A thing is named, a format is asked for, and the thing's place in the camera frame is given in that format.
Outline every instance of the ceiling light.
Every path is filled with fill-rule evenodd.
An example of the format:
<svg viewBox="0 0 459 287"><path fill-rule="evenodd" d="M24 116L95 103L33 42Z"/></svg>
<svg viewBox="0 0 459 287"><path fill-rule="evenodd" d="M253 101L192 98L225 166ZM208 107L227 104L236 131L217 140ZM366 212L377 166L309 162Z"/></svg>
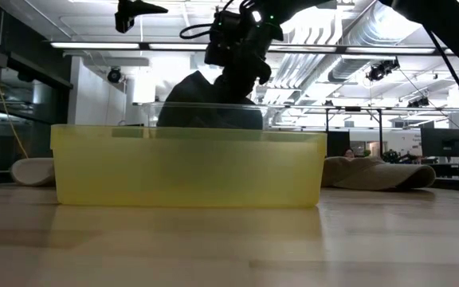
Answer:
<svg viewBox="0 0 459 287"><path fill-rule="evenodd" d="M204 51L207 44L150 44L151 50Z"/></svg>
<svg viewBox="0 0 459 287"><path fill-rule="evenodd" d="M137 43L85 43L85 42L52 42L58 49L139 49Z"/></svg>
<svg viewBox="0 0 459 287"><path fill-rule="evenodd" d="M401 48L389 47L348 47L347 53L385 53L385 54L431 54L435 52L435 48Z"/></svg>
<svg viewBox="0 0 459 287"><path fill-rule="evenodd" d="M302 45L271 45L269 52L289 52L289 53L334 53L335 47L323 46L302 46Z"/></svg>

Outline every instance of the translucent plastic container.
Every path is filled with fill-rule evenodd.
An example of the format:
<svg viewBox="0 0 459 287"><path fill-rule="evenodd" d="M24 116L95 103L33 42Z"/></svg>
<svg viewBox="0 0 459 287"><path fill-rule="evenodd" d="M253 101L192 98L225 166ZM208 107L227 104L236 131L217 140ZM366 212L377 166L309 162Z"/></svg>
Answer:
<svg viewBox="0 0 459 287"><path fill-rule="evenodd" d="M310 207L326 135L55 125L51 146L64 204Z"/></svg>

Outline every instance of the track light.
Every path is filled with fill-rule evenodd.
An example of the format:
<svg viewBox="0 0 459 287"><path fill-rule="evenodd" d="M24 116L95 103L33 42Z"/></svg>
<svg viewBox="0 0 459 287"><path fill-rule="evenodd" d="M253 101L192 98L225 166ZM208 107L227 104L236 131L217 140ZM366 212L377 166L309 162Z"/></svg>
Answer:
<svg viewBox="0 0 459 287"><path fill-rule="evenodd" d="M423 96L418 100L410 101L406 107L407 108L421 108L421 107L427 107L429 105L430 105L430 100L428 100L427 96Z"/></svg>
<svg viewBox="0 0 459 287"><path fill-rule="evenodd" d="M366 75L366 78L370 81L380 81L396 69L399 69L398 59L394 61L381 61L380 64L371 66L371 71Z"/></svg>

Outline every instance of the wooden table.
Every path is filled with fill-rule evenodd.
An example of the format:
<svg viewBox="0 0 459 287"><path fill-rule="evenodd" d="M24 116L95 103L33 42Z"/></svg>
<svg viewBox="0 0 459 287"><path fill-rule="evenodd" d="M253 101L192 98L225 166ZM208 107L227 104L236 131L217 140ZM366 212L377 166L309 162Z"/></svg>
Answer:
<svg viewBox="0 0 459 287"><path fill-rule="evenodd" d="M59 206L0 186L0 286L459 286L459 191L311 210Z"/></svg>

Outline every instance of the black cable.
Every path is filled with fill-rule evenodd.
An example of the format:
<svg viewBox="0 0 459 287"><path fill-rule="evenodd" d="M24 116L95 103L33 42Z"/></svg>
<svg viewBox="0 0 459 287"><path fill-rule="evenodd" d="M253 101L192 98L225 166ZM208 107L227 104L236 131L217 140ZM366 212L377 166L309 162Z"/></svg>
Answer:
<svg viewBox="0 0 459 287"><path fill-rule="evenodd" d="M451 62L449 61L449 58L447 57L447 55L445 55L444 50L443 50L442 47L440 46L440 43L438 43L437 38L435 38L435 35L433 34L433 32L431 32L430 30L428 30L426 27L425 27L424 29L425 29L426 32L428 33L428 36L430 36L431 41L435 44L435 47L437 47L438 52L441 54L442 59L444 59L444 62L445 62L445 64L447 65L447 68L448 68L449 71L451 72L451 76L453 76L454 80L456 81L456 83L457 83L457 85L458 85L458 87L459 87L459 78L458 78L458 75L457 75L456 72L454 71L453 65L451 65Z"/></svg>
<svg viewBox="0 0 459 287"><path fill-rule="evenodd" d="M185 36L183 35L185 32L189 31L189 30L192 30L192 29L197 29L197 28L205 28L205 27L210 27L212 26L212 24L209 24L209 23L206 23L206 24L197 24L197 25L192 25L192 26L188 26L184 29L182 29L182 31L180 31L180 37L183 39L183 40L190 40L190 39L194 39L194 38L197 38L197 37L201 37L201 36L205 36L205 35L208 35L210 33L210 31L205 31L205 32L201 32L201 33L197 33L197 34L194 34L194 35L190 35L190 36Z"/></svg>
<svg viewBox="0 0 459 287"><path fill-rule="evenodd" d="M222 8L222 10L224 11L224 10L228 9L228 7L230 6L231 3L233 3L233 0L229 0L229 1L226 3L226 5L224 5L224 8Z"/></svg>

